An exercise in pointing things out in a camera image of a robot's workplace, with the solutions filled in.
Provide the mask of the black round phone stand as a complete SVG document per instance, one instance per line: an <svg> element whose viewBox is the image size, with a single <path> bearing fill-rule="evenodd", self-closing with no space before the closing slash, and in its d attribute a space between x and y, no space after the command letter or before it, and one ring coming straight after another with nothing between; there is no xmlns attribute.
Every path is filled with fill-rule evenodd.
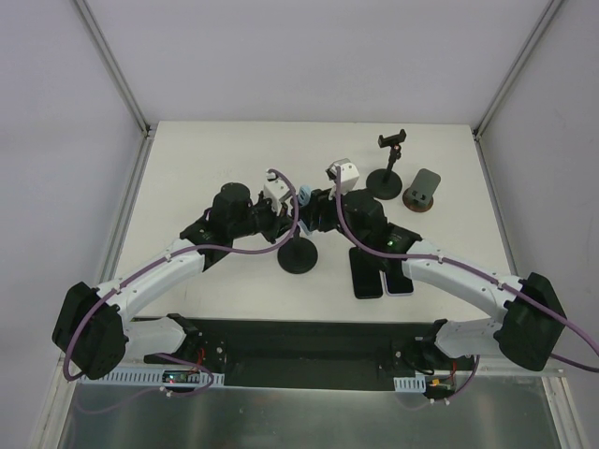
<svg viewBox="0 0 599 449"><path fill-rule="evenodd" d="M277 250L277 262L281 269L291 274L304 274L312 270L318 261L316 246L300 235L300 229Z"/></svg>

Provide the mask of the black phone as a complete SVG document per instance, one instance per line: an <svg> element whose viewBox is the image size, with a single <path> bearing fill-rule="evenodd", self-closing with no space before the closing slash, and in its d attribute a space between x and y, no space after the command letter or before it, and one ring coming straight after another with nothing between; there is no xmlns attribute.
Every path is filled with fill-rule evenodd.
<svg viewBox="0 0 599 449"><path fill-rule="evenodd" d="M379 271L366 259L359 248L349 250L353 291L356 299L377 299L383 295Z"/></svg>

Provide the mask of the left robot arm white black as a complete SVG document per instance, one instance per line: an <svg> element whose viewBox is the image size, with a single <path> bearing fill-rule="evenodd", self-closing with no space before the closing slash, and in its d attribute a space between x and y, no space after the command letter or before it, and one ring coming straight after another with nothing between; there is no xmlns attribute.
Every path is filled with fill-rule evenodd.
<svg viewBox="0 0 599 449"><path fill-rule="evenodd" d="M237 182L221 187L212 206L146 266L96 287L79 282L66 293L51 339L91 380L126 358L186 364L199 359L198 329L180 316L136 321L136 315L177 284L234 252L235 239L260 234L276 250L293 236L299 203L293 186L266 181L257 200Z"/></svg>

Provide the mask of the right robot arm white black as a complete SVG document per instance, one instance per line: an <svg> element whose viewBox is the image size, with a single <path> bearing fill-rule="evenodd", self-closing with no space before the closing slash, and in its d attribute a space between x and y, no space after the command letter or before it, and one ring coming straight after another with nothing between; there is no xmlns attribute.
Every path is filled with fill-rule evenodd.
<svg viewBox="0 0 599 449"><path fill-rule="evenodd" d="M301 189L299 219L309 232L336 230L353 243L354 279L386 275L392 281L436 287L485 313L469 322L435 321L421 347L423 362L442 369L465 355L503 355L541 371L561 336L566 315L551 282L531 273L522 279L475 268L418 233L390 222L366 190L335 198L332 190Z"/></svg>

